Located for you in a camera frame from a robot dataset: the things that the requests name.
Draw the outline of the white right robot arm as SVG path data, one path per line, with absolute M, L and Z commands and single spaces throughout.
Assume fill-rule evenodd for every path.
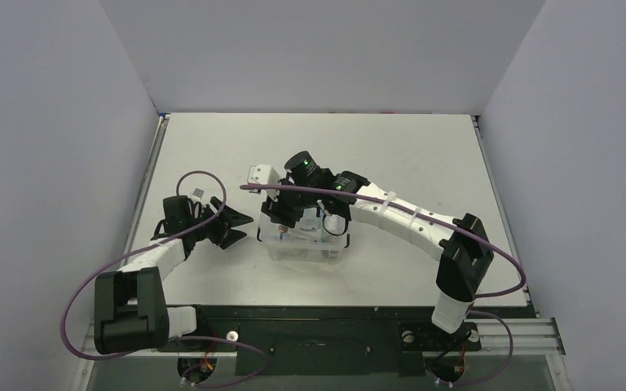
M 356 222 L 405 240 L 439 264 L 439 294 L 427 326 L 429 341 L 447 348 L 459 336 L 467 336 L 466 315 L 494 257 L 478 217 L 435 214 L 359 174 L 334 174 L 307 151 L 292 156 L 284 170 L 279 175 L 270 165 L 255 165 L 247 179 L 249 185 L 267 186 L 261 212 L 281 236 L 308 242 L 346 236 L 349 225 Z

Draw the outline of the blue white wipe packets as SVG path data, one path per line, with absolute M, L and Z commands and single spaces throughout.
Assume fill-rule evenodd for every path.
M 312 227 L 311 229 L 294 228 L 290 231 L 292 236 L 295 236 L 301 240 L 310 241 L 313 243 L 320 243 L 322 241 L 321 231 Z

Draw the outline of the clear plastic box lid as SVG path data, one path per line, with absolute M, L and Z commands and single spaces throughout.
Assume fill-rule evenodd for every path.
M 316 208 L 304 210 L 294 228 L 273 223 L 262 213 L 256 239 L 270 250 L 341 251 L 350 246 L 350 225 Z

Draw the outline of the clear plastic medicine box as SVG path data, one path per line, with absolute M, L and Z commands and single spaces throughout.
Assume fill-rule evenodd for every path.
M 319 209 L 306 209 L 295 227 L 290 228 L 261 214 L 257 240 L 274 260 L 337 263 L 350 245 L 350 223 Z

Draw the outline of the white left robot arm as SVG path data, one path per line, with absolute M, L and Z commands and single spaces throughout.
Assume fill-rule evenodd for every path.
M 99 354 L 160 348 L 175 338 L 191 350 L 209 343 L 210 327 L 199 320 L 196 306 L 168 305 L 163 281 L 197 243 L 208 240 L 226 249 L 245 238 L 240 227 L 253 218 L 217 197 L 202 204 L 196 196 L 171 196 L 163 200 L 163 211 L 152 249 L 95 278 L 94 343 Z

